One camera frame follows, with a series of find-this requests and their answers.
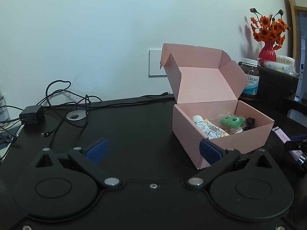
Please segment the pink lipstick box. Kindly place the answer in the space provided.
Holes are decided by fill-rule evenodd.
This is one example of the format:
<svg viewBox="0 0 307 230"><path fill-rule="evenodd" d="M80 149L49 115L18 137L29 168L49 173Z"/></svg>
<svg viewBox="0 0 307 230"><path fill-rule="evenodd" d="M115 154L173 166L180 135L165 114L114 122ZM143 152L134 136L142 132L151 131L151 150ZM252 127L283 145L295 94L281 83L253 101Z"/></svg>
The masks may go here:
<svg viewBox="0 0 307 230"><path fill-rule="evenodd" d="M272 131L278 136L284 145L284 150L288 151L300 166L306 166L306 135L288 137L279 127Z"/></svg>

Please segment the yellow colourful packet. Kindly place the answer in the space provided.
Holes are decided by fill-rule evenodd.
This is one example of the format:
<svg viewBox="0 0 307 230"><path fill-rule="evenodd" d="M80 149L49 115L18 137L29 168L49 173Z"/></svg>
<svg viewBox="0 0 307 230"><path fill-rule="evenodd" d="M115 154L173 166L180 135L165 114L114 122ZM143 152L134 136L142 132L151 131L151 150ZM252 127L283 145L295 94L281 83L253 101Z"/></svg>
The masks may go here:
<svg viewBox="0 0 307 230"><path fill-rule="evenodd" d="M206 124L207 129L205 133L209 139L221 138L224 136L229 136L229 134L222 128L212 124L209 120L205 119L204 123Z"/></svg>

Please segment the green frog plush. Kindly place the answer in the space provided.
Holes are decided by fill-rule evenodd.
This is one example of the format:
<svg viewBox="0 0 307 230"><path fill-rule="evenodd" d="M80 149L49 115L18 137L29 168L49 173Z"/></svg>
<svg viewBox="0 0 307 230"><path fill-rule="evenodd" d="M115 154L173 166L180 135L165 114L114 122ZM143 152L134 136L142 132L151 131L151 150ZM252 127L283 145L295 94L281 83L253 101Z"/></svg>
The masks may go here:
<svg viewBox="0 0 307 230"><path fill-rule="evenodd" d="M230 129L240 128L245 123L243 117L228 115L220 119L220 124Z"/></svg>

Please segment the white cream tube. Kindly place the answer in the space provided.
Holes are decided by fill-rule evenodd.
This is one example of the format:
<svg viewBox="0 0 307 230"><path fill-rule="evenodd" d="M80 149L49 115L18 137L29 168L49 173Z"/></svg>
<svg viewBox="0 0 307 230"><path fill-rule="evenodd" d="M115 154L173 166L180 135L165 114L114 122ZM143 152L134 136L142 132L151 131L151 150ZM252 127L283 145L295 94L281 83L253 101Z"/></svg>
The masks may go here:
<svg viewBox="0 0 307 230"><path fill-rule="evenodd" d="M216 134L213 133L213 131L209 129L208 125L205 123L204 119L200 115L193 116L192 121L208 137L208 139L217 138Z"/></svg>

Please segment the pink cardboard box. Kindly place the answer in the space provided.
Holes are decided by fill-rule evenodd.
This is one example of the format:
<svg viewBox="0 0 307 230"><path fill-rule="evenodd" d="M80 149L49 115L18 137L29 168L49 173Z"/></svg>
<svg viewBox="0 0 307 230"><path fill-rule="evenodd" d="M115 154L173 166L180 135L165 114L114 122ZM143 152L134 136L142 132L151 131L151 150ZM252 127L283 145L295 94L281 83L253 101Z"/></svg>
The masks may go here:
<svg viewBox="0 0 307 230"><path fill-rule="evenodd" d="M251 130L214 139L222 149L246 154L265 145L274 120L238 99L248 78L225 51L165 43L160 64L176 99L173 132L197 169L209 167L212 161L200 154L199 145L206 135L192 121L195 115L210 121L227 114L256 120Z"/></svg>

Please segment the silver desk grommet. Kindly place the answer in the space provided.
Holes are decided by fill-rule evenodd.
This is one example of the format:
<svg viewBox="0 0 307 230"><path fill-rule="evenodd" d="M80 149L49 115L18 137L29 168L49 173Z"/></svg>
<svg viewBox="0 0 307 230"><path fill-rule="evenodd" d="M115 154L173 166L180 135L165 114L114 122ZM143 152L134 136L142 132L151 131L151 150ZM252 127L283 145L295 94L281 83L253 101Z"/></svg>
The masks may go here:
<svg viewBox="0 0 307 230"><path fill-rule="evenodd" d="M72 122L80 121L82 119L85 119L86 117L87 117L87 112L85 110L74 110L66 115L66 119Z"/></svg>

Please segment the black cabinet box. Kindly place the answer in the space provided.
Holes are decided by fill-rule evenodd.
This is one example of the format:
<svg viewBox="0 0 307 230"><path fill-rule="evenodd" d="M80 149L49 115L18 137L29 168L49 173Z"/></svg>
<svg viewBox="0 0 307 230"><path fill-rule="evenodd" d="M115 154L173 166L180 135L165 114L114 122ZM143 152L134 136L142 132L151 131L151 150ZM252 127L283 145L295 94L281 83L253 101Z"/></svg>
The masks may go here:
<svg viewBox="0 0 307 230"><path fill-rule="evenodd" d="M260 74L257 97L259 99L282 100L295 95L299 78L279 71L258 66Z"/></svg>

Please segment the black power adapter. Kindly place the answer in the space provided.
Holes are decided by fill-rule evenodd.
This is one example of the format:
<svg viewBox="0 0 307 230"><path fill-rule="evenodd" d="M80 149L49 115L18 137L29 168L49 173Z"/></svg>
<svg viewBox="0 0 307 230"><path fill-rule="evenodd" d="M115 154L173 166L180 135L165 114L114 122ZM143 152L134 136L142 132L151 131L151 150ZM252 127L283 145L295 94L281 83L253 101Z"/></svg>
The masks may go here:
<svg viewBox="0 0 307 230"><path fill-rule="evenodd" d="M27 106L20 114L19 118L22 125L36 124L41 122L44 117L42 105Z"/></svg>

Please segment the cotton swab pack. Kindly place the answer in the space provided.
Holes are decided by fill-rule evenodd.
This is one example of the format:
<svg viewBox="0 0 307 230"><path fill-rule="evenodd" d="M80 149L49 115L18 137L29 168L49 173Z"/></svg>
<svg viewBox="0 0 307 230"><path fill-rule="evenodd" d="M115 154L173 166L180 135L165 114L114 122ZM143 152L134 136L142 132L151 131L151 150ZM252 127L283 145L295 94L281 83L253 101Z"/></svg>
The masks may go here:
<svg viewBox="0 0 307 230"><path fill-rule="evenodd" d="M288 74L293 77L297 77L298 73L295 70L295 59L288 56L276 56L276 61L265 60L263 62L264 67Z"/></svg>

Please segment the brown fish oil bottle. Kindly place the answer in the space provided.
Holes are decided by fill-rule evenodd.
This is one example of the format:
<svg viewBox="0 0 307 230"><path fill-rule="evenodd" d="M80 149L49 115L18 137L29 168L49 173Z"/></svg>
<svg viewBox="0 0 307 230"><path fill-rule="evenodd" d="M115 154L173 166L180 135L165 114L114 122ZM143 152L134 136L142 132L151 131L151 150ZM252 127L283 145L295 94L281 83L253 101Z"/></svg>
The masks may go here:
<svg viewBox="0 0 307 230"><path fill-rule="evenodd" d="M241 96L246 100L254 100L257 95L257 89L260 80L260 72L256 60L243 58L239 62L239 66L248 78L248 82L243 90Z"/></svg>

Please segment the red ribbed vase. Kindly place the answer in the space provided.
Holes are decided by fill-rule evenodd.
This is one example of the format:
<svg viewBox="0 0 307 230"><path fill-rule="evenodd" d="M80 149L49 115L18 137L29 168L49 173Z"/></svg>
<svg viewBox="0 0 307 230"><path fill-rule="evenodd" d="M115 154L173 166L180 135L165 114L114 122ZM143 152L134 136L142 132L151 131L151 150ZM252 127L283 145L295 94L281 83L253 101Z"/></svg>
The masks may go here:
<svg viewBox="0 0 307 230"><path fill-rule="evenodd" d="M272 40L268 40L264 43L264 47L261 49L259 53L259 58L264 61L276 61L276 53L274 50L274 42Z"/></svg>

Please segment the clear bottle blue cap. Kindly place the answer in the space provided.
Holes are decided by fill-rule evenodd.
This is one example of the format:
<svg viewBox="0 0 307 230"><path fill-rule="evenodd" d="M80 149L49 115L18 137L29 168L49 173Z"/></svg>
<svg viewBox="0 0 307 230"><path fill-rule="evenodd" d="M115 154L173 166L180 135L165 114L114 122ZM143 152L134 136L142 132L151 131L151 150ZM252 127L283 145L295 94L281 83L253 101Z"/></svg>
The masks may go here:
<svg viewBox="0 0 307 230"><path fill-rule="evenodd" d="M0 121L6 122L10 119L4 95L0 93Z"/></svg>

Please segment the orange artificial flowers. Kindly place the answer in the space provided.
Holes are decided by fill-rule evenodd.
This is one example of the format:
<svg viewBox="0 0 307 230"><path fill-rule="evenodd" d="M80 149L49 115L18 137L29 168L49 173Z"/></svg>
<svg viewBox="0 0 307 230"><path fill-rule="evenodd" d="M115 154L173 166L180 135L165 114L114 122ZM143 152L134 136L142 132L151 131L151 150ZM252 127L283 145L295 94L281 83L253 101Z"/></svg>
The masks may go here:
<svg viewBox="0 0 307 230"><path fill-rule="evenodd" d="M285 32L291 30L283 20L284 11L280 9L268 16L259 13L256 8L250 8L249 11L255 15L250 18L253 38L257 42L272 43L274 50L281 49L286 38Z"/></svg>

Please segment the white wall socket panel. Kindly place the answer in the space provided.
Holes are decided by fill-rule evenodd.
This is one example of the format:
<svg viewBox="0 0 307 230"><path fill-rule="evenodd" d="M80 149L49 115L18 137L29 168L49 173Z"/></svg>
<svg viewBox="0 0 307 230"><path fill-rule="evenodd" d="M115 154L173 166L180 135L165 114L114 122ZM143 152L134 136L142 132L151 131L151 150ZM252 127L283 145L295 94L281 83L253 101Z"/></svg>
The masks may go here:
<svg viewBox="0 0 307 230"><path fill-rule="evenodd" d="M148 76L149 77L164 77L166 72L163 67L160 67L161 61L160 49L150 49L148 58Z"/></svg>

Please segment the wooden door frame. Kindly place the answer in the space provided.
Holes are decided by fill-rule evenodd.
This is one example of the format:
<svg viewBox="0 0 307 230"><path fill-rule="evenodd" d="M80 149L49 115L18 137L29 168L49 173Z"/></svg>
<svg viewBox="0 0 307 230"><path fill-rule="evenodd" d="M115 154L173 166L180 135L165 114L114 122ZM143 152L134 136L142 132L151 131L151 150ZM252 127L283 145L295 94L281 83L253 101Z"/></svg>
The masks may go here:
<svg viewBox="0 0 307 230"><path fill-rule="evenodd" d="M306 39L306 0L289 0L292 22L292 55L300 63L302 39Z"/></svg>

